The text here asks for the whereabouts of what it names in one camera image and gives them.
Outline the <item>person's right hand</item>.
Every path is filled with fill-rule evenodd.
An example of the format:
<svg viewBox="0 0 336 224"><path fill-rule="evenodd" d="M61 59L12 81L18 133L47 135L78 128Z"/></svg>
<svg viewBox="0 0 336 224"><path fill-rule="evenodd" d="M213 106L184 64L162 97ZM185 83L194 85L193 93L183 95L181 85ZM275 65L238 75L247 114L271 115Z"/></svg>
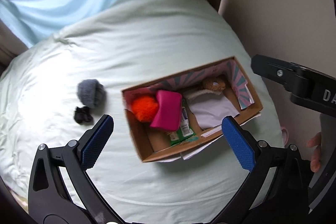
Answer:
<svg viewBox="0 0 336 224"><path fill-rule="evenodd" d="M307 142L309 148L314 148L310 160L310 168L314 173L317 173L321 168L321 137L322 135L319 132Z"/></svg>

